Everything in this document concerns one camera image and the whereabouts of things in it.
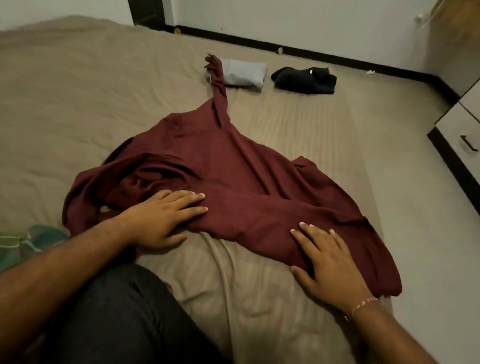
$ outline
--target beaded bracelet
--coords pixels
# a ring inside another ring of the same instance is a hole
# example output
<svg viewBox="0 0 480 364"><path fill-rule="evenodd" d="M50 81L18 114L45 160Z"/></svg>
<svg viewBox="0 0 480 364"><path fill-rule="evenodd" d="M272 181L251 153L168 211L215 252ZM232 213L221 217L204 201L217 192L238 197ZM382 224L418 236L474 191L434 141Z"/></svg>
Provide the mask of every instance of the beaded bracelet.
<svg viewBox="0 0 480 364"><path fill-rule="evenodd" d="M354 313L355 311L357 311L359 308L363 307L363 306L366 305L367 303L373 302L373 301L378 301L378 298L371 297L371 298L363 301L362 303L360 303L357 307L355 307L355 308L352 310L352 312L350 313L350 317L345 316L345 319L346 319L347 321L350 321L350 320L353 318L353 313Z"/></svg>

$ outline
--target maroon cloth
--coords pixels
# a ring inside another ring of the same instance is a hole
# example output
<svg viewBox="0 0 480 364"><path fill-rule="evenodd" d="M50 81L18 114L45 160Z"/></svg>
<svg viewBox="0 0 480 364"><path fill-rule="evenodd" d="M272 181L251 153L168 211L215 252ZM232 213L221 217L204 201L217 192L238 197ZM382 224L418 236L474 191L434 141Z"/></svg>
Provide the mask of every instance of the maroon cloth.
<svg viewBox="0 0 480 364"><path fill-rule="evenodd" d="M207 57L214 97L170 114L123 143L100 167L80 173L63 210L73 235L165 189L206 195L208 213L186 224L285 264L308 267L290 235L301 221L334 229L375 296L399 295L395 263L355 202L310 160L289 161L230 123L221 61ZM101 213L108 206L111 211Z"/></svg>

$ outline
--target drawer handle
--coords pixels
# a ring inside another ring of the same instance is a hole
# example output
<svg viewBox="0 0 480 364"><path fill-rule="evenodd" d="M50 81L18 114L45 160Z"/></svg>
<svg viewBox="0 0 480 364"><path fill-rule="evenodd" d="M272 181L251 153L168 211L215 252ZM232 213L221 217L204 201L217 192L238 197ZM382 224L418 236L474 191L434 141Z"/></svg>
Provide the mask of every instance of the drawer handle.
<svg viewBox="0 0 480 364"><path fill-rule="evenodd" d="M462 138L462 140L465 142L466 145L468 145L468 147L474 151L474 152L478 152L479 150L477 148L474 148L472 144L470 144L470 142L467 140L467 136L466 135L461 135L460 138Z"/></svg>

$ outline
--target mattress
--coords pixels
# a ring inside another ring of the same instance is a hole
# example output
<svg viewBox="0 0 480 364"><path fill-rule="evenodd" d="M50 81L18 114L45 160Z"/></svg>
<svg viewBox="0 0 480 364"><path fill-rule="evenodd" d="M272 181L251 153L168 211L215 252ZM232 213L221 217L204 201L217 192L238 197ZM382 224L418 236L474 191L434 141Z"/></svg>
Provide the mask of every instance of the mattress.
<svg viewBox="0 0 480 364"><path fill-rule="evenodd" d="M270 81L282 67L325 65L77 16L0 33L0 228L60 227L63 200L79 172L168 114L212 96L207 53L268 65L262 93L228 89L232 123L289 159L312 160L381 236L342 80L334 95L322 96L278 90ZM206 233L188 235L166 254L139 251L137 263L171 287L225 355L237 363L362 360L354 328L311 301L286 265Z"/></svg>

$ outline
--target tile floor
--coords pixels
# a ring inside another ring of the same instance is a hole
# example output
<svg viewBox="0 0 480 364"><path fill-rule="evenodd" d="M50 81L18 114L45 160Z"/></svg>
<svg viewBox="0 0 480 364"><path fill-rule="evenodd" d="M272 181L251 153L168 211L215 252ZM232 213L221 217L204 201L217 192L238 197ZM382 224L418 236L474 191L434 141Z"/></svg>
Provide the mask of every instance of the tile floor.
<svg viewBox="0 0 480 364"><path fill-rule="evenodd" d="M440 363L478 363L480 216L426 136L448 106L425 84L334 68L402 275L395 316Z"/></svg>

